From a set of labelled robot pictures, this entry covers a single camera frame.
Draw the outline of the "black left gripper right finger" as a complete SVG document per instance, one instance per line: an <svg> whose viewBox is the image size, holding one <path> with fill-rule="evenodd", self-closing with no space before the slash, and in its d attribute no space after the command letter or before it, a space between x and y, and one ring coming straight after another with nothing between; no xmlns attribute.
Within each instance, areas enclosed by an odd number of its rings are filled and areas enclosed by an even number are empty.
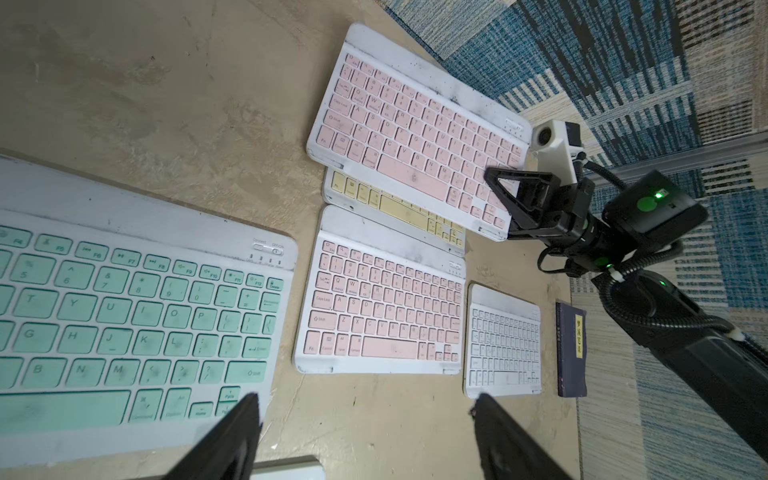
<svg viewBox="0 0 768 480"><path fill-rule="evenodd" d="M485 479L571 479L492 396L481 393L470 414Z"/></svg>

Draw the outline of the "yellow key keyboard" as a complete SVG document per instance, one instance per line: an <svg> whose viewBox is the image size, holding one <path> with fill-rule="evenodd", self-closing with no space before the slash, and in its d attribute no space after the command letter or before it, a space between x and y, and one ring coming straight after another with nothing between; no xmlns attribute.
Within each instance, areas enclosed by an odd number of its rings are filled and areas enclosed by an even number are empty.
<svg viewBox="0 0 768 480"><path fill-rule="evenodd" d="M326 169L323 197L330 205L354 212L454 256L465 255L466 230L463 227L341 171Z"/></svg>

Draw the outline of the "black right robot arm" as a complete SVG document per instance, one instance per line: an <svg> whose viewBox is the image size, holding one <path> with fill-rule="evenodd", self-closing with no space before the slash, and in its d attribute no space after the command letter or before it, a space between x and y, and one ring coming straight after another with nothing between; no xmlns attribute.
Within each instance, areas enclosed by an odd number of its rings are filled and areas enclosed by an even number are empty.
<svg viewBox="0 0 768 480"><path fill-rule="evenodd" d="M632 184L588 162L619 193L590 211L592 180L564 185L551 172L489 167L483 178L511 216L507 237L544 243L559 273L589 272L605 312L696 392L761 458L767 456L767 351L730 321L706 313L650 266L682 255L682 238L708 218L671 179L653 170Z"/></svg>

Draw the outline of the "green key keyboard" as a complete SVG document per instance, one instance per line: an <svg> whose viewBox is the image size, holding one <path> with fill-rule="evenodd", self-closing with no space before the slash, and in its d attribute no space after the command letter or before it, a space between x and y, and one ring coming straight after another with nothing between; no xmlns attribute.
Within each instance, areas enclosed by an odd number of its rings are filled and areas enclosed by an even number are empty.
<svg viewBox="0 0 768 480"><path fill-rule="evenodd" d="M266 410L296 242L1 161L1 464L193 444Z"/></svg>

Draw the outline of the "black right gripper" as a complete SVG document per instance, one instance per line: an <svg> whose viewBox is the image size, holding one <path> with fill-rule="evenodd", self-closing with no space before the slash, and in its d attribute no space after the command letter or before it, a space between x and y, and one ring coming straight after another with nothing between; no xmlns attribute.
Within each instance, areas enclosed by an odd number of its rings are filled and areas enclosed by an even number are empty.
<svg viewBox="0 0 768 480"><path fill-rule="evenodd" d="M682 237L708 219L706 208L653 170L591 213L595 184L562 186L551 172L488 167L483 178L511 217L510 240L545 244L540 255L563 257L572 278L617 269L626 258L661 263L682 252Z"/></svg>

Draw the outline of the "pink key keyboard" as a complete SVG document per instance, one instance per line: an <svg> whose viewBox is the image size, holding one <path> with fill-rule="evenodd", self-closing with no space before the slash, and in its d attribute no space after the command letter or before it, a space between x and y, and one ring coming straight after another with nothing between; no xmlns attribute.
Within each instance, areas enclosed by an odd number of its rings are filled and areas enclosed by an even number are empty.
<svg viewBox="0 0 768 480"><path fill-rule="evenodd" d="M256 462L250 480L325 480L321 462L314 456L300 456Z"/></svg>
<svg viewBox="0 0 768 480"><path fill-rule="evenodd" d="M293 363L303 374L457 375L465 285L462 257L328 205Z"/></svg>
<svg viewBox="0 0 768 480"><path fill-rule="evenodd" d="M533 127L354 23L309 134L311 159L494 241L510 214L483 175L523 167Z"/></svg>

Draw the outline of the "dark blue notebook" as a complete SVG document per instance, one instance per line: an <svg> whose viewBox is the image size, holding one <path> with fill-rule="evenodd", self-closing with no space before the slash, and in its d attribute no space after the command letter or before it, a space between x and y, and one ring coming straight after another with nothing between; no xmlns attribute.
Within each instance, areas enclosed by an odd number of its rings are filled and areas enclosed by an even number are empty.
<svg viewBox="0 0 768 480"><path fill-rule="evenodd" d="M555 314L558 395L563 398L586 397L586 312L557 302Z"/></svg>

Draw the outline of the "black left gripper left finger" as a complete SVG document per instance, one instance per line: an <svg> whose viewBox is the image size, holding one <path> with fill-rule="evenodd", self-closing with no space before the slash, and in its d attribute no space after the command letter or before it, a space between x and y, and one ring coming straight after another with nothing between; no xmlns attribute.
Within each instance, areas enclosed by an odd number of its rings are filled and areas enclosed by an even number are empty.
<svg viewBox="0 0 768 480"><path fill-rule="evenodd" d="M163 479L249 479L260 433L259 396L249 393Z"/></svg>

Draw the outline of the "white key keyboard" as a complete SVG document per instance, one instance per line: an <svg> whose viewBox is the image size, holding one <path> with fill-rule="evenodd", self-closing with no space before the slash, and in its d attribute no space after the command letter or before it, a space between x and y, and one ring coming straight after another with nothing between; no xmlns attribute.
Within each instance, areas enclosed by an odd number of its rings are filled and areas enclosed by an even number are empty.
<svg viewBox="0 0 768 480"><path fill-rule="evenodd" d="M468 398L541 393L538 306L473 283L467 321L463 391Z"/></svg>

